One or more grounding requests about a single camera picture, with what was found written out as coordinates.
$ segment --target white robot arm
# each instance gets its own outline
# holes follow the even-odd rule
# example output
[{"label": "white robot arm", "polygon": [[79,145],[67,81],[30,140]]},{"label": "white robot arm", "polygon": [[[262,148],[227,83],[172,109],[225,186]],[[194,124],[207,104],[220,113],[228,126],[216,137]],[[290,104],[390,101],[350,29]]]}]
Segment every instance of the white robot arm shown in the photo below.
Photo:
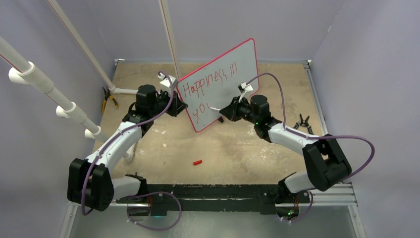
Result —
[{"label": "white robot arm", "polygon": [[[110,174],[126,151],[147,133],[159,113],[167,108],[166,113],[176,117],[187,107],[179,100],[176,91],[170,101],[171,83],[163,74],[160,74],[159,78],[162,79],[160,91],[152,85],[140,86],[136,94],[136,102],[129,107],[123,122],[110,139],[84,160],[75,159],[70,164],[67,188],[69,201],[82,204],[84,194],[86,206],[103,211],[115,199],[146,192],[146,179],[137,175],[111,179]],[[169,78],[175,87],[178,83],[177,79],[172,76]],[[90,166],[93,166],[92,177],[88,180],[86,189],[83,189]]]},{"label": "white robot arm", "polygon": [[253,123],[261,139],[285,146],[304,157],[306,171],[281,180],[280,197],[314,188],[326,191],[351,174],[350,164],[336,139],[328,138],[330,135],[306,134],[284,125],[271,116],[267,97],[263,95],[254,95],[250,103],[240,96],[234,97],[219,113],[231,121],[244,119]]}]

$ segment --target red whiteboard frame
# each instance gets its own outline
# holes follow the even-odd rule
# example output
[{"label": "red whiteboard frame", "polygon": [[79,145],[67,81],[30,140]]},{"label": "red whiteboard frame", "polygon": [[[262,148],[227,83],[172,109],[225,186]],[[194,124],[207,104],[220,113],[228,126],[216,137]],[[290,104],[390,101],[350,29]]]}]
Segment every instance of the red whiteboard frame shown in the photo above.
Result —
[{"label": "red whiteboard frame", "polygon": [[[182,80],[184,80],[185,78],[188,78],[189,76],[191,76],[191,75],[195,74],[195,73],[196,73],[196,72],[198,72],[200,69],[202,69],[202,68],[206,67],[207,65],[209,65],[209,64],[211,64],[211,63],[213,63],[214,61],[218,60],[219,58],[223,57],[224,55],[228,54],[228,53],[229,53],[229,52],[231,52],[232,50],[234,50],[234,49],[238,48],[239,46],[243,45],[244,43],[246,43],[246,42],[248,42],[248,41],[253,41],[253,43],[254,43],[254,52],[255,52],[255,67],[257,68],[257,75],[258,75],[258,74],[259,74],[259,73],[258,73],[258,61],[257,61],[257,50],[255,49],[255,40],[254,40],[253,38],[248,38],[248,39],[246,39],[244,42],[241,42],[241,43],[240,43],[240,44],[238,44],[237,46],[235,46],[235,47],[231,48],[230,50],[228,50],[228,51],[226,51],[225,53],[221,54],[220,56],[218,56],[217,58],[213,59],[212,61],[210,61],[210,62],[206,63],[205,65],[203,65],[203,66],[199,67],[198,69],[194,70],[193,72],[189,73],[189,74],[188,74],[188,75],[186,75],[185,77],[181,78],[179,81],[181,82],[181,81],[182,81]],[[258,79],[257,79],[257,81],[258,81],[258,90],[259,90],[259,89],[260,89],[260,78],[258,78]],[[183,101],[184,101],[184,99],[182,98],[182,95],[181,95],[180,93],[178,93],[178,95],[179,95],[179,97],[180,97],[181,101],[183,102]],[[189,119],[190,119],[190,122],[191,122],[191,125],[192,125],[192,124],[193,124],[193,120],[191,119],[191,116],[190,116],[190,114],[188,113],[188,110],[185,110],[185,111],[187,112],[187,115],[188,115],[188,117],[189,117]],[[195,131],[195,132],[197,132],[197,133],[202,132],[204,129],[206,129],[207,127],[209,127],[209,126],[210,126],[210,125],[212,125],[213,123],[215,123],[218,119],[214,120],[212,123],[210,123],[208,126],[204,127],[202,130],[197,131],[197,130],[195,129],[195,127],[194,127],[194,126],[193,126],[193,129],[194,129],[194,131]]]}]

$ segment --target plywood surface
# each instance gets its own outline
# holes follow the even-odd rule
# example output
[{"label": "plywood surface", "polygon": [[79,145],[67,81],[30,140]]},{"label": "plywood surface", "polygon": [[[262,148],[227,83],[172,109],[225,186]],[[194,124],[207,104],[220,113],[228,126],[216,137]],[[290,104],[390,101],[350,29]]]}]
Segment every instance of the plywood surface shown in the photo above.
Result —
[{"label": "plywood surface", "polygon": [[[186,75],[201,65],[182,64],[182,73]],[[156,75],[159,70],[174,75],[172,64],[122,63],[116,69],[114,84],[128,89],[137,89],[142,84],[152,84],[158,88]],[[284,88],[288,126],[293,126],[299,120],[299,113],[305,117],[310,115],[309,123],[314,133],[321,135],[303,66],[259,64],[259,73],[262,72],[276,75]],[[271,77],[260,78],[259,94],[268,97],[272,115],[283,120],[280,91]],[[135,95],[114,97],[120,108],[108,102],[101,121],[101,127],[109,134],[118,128],[128,106],[135,101]],[[94,149],[101,144],[97,141]],[[202,160],[203,163],[193,166],[192,162],[196,160]],[[277,183],[304,168],[300,155],[259,139],[249,122],[225,120],[225,123],[217,122],[203,132],[196,133],[187,114],[182,112],[176,118],[165,114],[157,119],[137,143],[133,160],[130,163],[120,160],[111,176],[120,178],[137,172],[148,183],[264,184]]]}]

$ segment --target small red object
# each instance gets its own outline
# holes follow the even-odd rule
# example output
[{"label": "small red object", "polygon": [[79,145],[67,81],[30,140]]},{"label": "small red object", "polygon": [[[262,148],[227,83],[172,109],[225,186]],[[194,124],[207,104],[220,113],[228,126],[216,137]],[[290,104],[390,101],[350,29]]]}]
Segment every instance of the small red object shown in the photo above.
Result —
[{"label": "small red object", "polygon": [[202,160],[197,160],[196,162],[193,162],[193,165],[199,165],[201,164],[203,161]]}]

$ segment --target wire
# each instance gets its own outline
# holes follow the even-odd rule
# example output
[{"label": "wire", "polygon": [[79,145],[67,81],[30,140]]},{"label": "wire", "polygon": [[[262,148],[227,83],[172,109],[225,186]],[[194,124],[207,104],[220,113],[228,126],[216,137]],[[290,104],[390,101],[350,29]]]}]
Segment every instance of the wire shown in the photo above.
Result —
[{"label": "wire", "polygon": [[165,227],[165,228],[154,228],[154,227],[148,227],[148,226],[142,225],[142,224],[140,224],[140,223],[138,223],[138,222],[134,221],[133,219],[131,219],[131,217],[130,217],[130,213],[128,212],[128,208],[127,208],[127,217],[128,217],[128,221],[129,221],[129,222],[131,222],[131,223],[133,223],[134,225],[137,225],[137,226],[140,226],[140,227],[146,228],[146,229],[151,230],[151,231],[156,231],[156,232],[166,231],[166,230],[169,230],[169,229],[171,229],[172,227],[174,227],[174,226],[175,226],[175,225],[179,222],[179,220],[181,219],[181,216],[182,216],[182,209],[181,209],[181,203],[179,202],[178,198],[176,198],[173,194],[171,194],[171,193],[169,193],[169,192],[163,192],[163,191],[162,191],[162,192],[151,192],[151,193],[148,193],[148,194],[145,194],[145,195],[141,195],[141,196],[128,196],[128,197],[126,197],[126,198],[142,198],[142,197],[151,196],[151,195],[155,195],[155,194],[159,194],[159,193],[162,193],[162,194],[166,194],[166,195],[171,196],[173,199],[175,199],[176,203],[178,204],[178,207],[179,207],[179,215],[178,215],[178,217],[176,218],[175,222],[174,222],[174,223],[172,223],[172,225],[170,225],[170,226],[168,226],[168,227]]},{"label": "wire", "polygon": [[281,94],[281,103],[283,106],[283,127],[290,133],[293,133],[295,135],[298,135],[300,137],[306,138],[306,139],[314,139],[314,140],[326,140],[326,139],[357,139],[357,140],[362,140],[364,142],[366,142],[369,146],[370,146],[370,155],[368,157],[368,159],[366,160],[366,162],[360,166],[360,168],[358,168],[356,171],[354,171],[353,173],[351,173],[349,176],[347,176],[345,179],[349,179],[351,177],[353,177],[354,175],[356,175],[357,173],[359,173],[360,171],[362,171],[373,159],[373,156],[375,155],[375,147],[372,144],[372,142],[370,142],[369,140],[367,140],[364,137],[361,136],[357,136],[357,135],[332,135],[332,136],[307,136],[305,134],[299,133],[295,130],[292,130],[291,128],[289,128],[288,126],[286,126],[286,109],[285,109],[285,103],[284,103],[284,95],[283,95],[283,89],[280,85],[280,81],[277,79],[276,76],[274,76],[272,73],[262,73],[259,74],[257,76],[255,76],[254,78],[252,78],[251,80],[249,80],[247,82],[247,85],[250,84],[252,81],[256,80],[257,78],[259,78],[260,76],[263,75],[270,75],[271,77],[273,77],[277,84],[278,87],[280,88],[280,94]]},{"label": "wire", "polygon": [[12,67],[14,67],[17,71],[19,71],[20,73],[23,73],[20,69],[18,69],[14,64],[12,64],[12,62],[10,62],[8,59],[6,59],[6,57],[4,57],[2,54],[0,54],[0,57],[2,57],[6,62],[8,62]]},{"label": "wire", "polygon": [[172,103],[172,100],[173,100],[173,94],[174,94],[174,90],[175,90],[175,88],[174,88],[174,85],[173,85],[173,83],[172,83],[172,80],[170,79],[170,77],[169,77],[169,75],[168,74],[166,74],[164,71],[159,71],[158,72],[159,74],[163,74],[163,75],[165,75],[165,77],[169,80],[169,84],[170,84],[170,86],[171,86],[171,95],[170,95],[170,98],[169,98],[169,102],[168,102],[168,105],[166,105],[166,107],[165,107],[165,109],[163,109],[163,111],[161,112],[161,113],[159,113],[158,115],[156,115],[155,117],[153,117],[153,118],[151,118],[151,119],[149,119],[149,120],[146,120],[146,121],[143,121],[143,122],[141,122],[141,123],[138,123],[138,124],[135,124],[135,125],[132,125],[132,126],[129,126],[129,127],[127,127],[127,128],[125,128],[124,130],[122,130],[121,131],[121,133],[118,133],[118,134],[116,134],[114,137],[112,137],[103,147],[102,147],[102,149],[99,151],[99,154],[94,158],[94,160],[92,161],[92,163],[91,163],[91,165],[89,166],[89,169],[88,169],[88,172],[86,173],[86,177],[85,177],[85,180],[84,180],[84,182],[83,182],[83,187],[82,187],[82,201],[80,202],[80,204],[82,205],[82,214],[83,214],[83,216],[87,216],[87,215],[89,215],[92,211],[93,211],[93,208],[91,208],[89,211],[87,211],[86,212],[86,210],[85,210],[85,204],[86,204],[86,188],[87,188],[87,186],[88,186],[88,181],[89,181],[89,177],[91,176],[91,174],[92,174],[92,170],[93,170],[93,167],[95,166],[95,164],[96,164],[96,162],[99,160],[99,158],[101,158],[101,155],[105,152],[105,150],[119,137],[119,136],[121,136],[123,133],[125,133],[126,131],[128,131],[128,130],[130,130],[130,129],[133,129],[133,128],[135,128],[135,127],[140,127],[140,126],[142,126],[142,125],[144,125],[144,124],[147,124],[147,123],[149,123],[149,122],[152,122],[152,121],[154,121],[154,120],[156,120],[158,117],[160,117],[160,116],[162,116],[168,109],[169,109],[169,107],[170,107],[170,105],[171,105],[171,103]]},{"label": "wire", "polygon": [[293,204],[293,208],[292,209],[295,209],[295,207],[296,207],[297,204],[298,204],[298,197],[296,196],[295,203]]},{"label": "wire", "polygon": [[312,205],[314,204],[314,195],[312,194],[311,191],[308,191],[308,192],[311,195],[311,202],[309,203],[309,207],[306,209],[306,211],[301,216],[299,216],[295,220],[289,220],[289,222],[297,222],[298,220],[302,219],[304,216],[306,216],[306,214],[309,213],[310,209],[312,208]]}]

